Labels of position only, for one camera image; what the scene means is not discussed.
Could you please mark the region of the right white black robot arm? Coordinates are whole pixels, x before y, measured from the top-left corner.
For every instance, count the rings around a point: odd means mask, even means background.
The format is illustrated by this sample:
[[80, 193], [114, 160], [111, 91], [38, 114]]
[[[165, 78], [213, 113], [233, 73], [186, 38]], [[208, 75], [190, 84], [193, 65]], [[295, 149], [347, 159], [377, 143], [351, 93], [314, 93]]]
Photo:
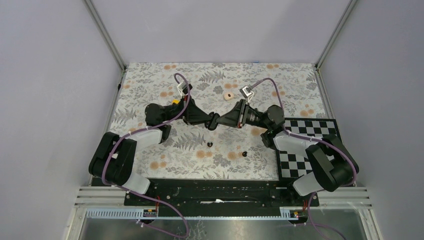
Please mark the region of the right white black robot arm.
[[340, 139], [334, 134], [315, 137], [286, 129], [281, 106], [271, 105], [262, 112], [242, 99], [215, 122], [238, 129], [245, 125], [264, 128], [266, 131], [261, 134], [261, 140], [265, 147], [309, 161], [312, 171], [292, 182], [292, 189], [286, 193], [287, 201], [293, 206], [301, 205], [313, 192], [333, 192], [356, 181], [359, 167]]

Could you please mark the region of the black earbud charging case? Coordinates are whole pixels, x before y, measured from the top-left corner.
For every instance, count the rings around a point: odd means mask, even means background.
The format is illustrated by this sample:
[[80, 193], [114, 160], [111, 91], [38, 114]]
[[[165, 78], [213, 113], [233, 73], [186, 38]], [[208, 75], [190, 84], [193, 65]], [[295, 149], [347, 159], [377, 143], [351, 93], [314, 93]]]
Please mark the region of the black earbud charging case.
[[204, 123], [204, 126], [209, 131], [214, 131], [218, 127], [217, 119], [220, 117], [218, 113], [210, 112], [209, 120]]

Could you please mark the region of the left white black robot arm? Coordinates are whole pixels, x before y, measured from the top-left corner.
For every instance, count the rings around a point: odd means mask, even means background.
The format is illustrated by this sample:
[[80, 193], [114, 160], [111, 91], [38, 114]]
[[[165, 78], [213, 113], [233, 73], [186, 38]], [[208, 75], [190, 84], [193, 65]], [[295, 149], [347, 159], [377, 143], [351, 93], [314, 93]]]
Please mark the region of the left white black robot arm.
[[155, 192], [150, 181], [133, 168], [136, 152], [164, 143], [171, 133], [171, 121], [182, 119], [187, 125], [204, 124], [215, 130], [219, 114], [206, 113], [193, 99], [183, 97], [179, 103], [162, 106], [151, 103], [145, 108], [146, 128], [130, 131], [123, 137], [106, 132], [88, 167], [88, 172], [101, 178], [104, 184], [119, 186], [136, 192], [136, 199], [144, 206], [152, 204]]

